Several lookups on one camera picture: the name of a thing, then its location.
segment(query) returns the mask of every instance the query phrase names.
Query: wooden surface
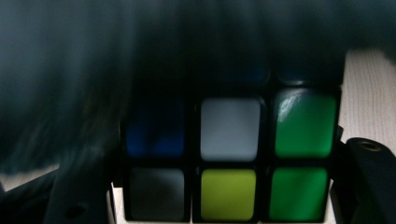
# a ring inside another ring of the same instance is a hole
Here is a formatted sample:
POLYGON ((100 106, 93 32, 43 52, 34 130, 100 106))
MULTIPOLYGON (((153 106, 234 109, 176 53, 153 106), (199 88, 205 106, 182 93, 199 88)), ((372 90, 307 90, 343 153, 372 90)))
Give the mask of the wooden surface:
MULTIPOLYGON (((343 141, 365 137, 389 147, 396 154, 396 65, 380 51, 350 52, 346 58, 345 81, 339 124, 344 127, 343 141)), ((32 179, 37 173, 18 176, 0 175, 5 190, 32 179)), ((117 221, 123 219, 120 189, 115 189, 117 221)), ((325 223, 335 223, 328 206, 325 223)))

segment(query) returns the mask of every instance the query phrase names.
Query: rubik's cube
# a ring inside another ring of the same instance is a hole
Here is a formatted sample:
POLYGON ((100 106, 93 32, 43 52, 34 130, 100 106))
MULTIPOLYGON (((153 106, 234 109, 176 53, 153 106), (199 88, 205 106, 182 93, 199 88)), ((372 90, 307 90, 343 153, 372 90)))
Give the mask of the rubik's cube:
POLYGON ((344 60, 138 79, 122 124, 129 220, 324 217, 344 60))

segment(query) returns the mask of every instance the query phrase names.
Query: green sticker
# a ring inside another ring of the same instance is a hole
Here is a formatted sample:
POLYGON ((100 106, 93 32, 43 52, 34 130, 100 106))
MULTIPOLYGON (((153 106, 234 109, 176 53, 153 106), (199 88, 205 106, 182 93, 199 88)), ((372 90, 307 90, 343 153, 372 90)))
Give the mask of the green sticker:
POLYGON ((336 116, 334 97, 292 92, 278 97, 276 155, 326 158, 332 150, 336 116))
POLYGON ((255 190, 256 174, 253 170, 205 170, 202 173, 202 218, 250 220, 254 213, 255 190))
POLYGON ((270 219, 278 221, 319 221, 327 197, 324 168, 278 168, 274 171, 270 219))

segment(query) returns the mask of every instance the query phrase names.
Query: blue sticker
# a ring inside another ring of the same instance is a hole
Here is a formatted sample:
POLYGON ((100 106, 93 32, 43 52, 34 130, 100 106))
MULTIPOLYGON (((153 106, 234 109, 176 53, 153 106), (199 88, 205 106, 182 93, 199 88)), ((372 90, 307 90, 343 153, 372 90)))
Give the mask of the blue sticker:
POLYGON ((287 85, 329 84, 339 85, 343 81, 343 70, 316 67, 283 67, 278 78, 287 85))
POLYGON ((126 128, 133 158, 179 158, 184 148, 184 108, 180 99, 147 98, 134 108, 126 128))
POLYGON ((207 64, 201 77, 205 81, 224 84, 264 85, 269 79, 269 72, 263 65, 227 65, 218 67, 207 64))

